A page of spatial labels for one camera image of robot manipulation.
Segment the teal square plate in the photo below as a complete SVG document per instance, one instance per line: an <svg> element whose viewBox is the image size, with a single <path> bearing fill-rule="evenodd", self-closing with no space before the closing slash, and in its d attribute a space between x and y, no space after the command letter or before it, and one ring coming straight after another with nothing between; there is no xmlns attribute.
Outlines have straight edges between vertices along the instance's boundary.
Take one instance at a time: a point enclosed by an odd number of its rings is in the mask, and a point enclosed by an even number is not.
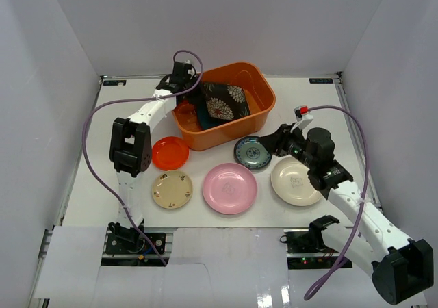
<svg viewBox="0 0 438 308"><path fill-rule="evenodd" d="M204 103L197 105L196 115L197 115L198 123L199 123L202 131L208 130L208 129L211 129L211 128L214 128L214 127L217 127L218 125L220 125L220 122L217 119L212 118L209 115L209 112L207 110L207 106Z"/></svg>

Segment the black floral square plate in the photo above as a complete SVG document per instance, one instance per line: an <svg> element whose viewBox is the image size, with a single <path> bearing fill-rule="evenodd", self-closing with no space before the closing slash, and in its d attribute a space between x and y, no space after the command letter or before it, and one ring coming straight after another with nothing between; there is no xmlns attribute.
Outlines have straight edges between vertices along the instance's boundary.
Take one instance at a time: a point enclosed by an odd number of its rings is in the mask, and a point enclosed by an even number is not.
<svg viewBox="0 0 438 308"><path fill-rule="evenodd" d="M203 82L201 90L210 117L233 121L250 115L246 95L241 87Z"/></svg>

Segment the cream white round plate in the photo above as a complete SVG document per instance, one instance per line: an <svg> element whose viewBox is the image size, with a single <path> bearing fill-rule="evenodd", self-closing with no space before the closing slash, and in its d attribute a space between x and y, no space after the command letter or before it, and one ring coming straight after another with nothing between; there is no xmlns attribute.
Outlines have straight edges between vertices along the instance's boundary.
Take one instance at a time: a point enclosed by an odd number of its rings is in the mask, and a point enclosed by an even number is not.
<svg viewBox="0 0 438 308"><path fill-rule="evenodd" d="M322 199L308 179L308 168L293 157L280 159L272 169L270 180L275 193L286 203L307 207Z"/></svg>

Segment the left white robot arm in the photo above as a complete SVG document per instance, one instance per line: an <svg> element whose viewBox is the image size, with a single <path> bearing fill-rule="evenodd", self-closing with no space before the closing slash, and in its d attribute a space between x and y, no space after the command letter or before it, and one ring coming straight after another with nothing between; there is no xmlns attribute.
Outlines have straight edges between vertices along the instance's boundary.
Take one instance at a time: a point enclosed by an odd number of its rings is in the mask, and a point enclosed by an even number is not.
<svg viewBox="0 0 438 308"><path fill-rule="evenodd" d="M160 121L177 106L177 94L200 81L189 62L175 62L171 74L160 80L150 101L126 118L117 118L112 125L109 159L118 180L119 208L116 222L108 224L117 242L126 251L137 253L145 245L142 229L144 217L140 200L133 194L138 176L152 160L151 134Z"/></svg>

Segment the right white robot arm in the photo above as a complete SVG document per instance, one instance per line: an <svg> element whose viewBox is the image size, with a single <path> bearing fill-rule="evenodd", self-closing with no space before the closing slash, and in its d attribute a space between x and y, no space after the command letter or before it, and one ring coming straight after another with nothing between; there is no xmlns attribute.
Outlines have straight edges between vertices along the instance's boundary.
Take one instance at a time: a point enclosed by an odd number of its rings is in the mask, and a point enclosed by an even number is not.
<svg viewBox="0 0 438 308"><path fill-rule="evenodd" d="M353 223L348 230L331 215L314 220L308 232L313 250L338 251L343 260L351 261L371 278L390 305L433 286L430 244L424 239L413 240L362 197L352 175L335 160L335 143L328 130L316 127L304 135L296 125L283 124L259 141L270 154L290 155L306 166L313 188Z"/></svg>

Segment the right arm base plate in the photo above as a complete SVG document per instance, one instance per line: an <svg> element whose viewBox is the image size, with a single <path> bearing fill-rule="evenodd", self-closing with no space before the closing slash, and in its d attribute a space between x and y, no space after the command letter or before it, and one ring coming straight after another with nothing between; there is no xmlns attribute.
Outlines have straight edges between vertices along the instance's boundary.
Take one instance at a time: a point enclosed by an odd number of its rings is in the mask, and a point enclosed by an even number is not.
<svg viewBox="0 0 438 308"><path fill-rule="evenodd" d="M329 270L335 264L339 252L322 240L323 230L332 224L339 224L339 220L325 215L307 229L284 230L279 242L286 245L288 270Z"/></svg>

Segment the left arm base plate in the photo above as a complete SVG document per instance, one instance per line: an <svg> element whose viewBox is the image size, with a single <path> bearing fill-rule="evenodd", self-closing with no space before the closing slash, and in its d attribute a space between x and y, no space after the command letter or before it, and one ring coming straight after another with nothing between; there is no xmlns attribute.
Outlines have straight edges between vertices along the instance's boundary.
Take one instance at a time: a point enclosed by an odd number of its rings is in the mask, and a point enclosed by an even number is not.
<svg viewBox="0 0 438 308"><path fill-rule="evenodd" d="M101 258L102 266L164 267L170 256L170 234L145 232L145 240L134 228L118 222L107 226L107 235Z"/></svg>

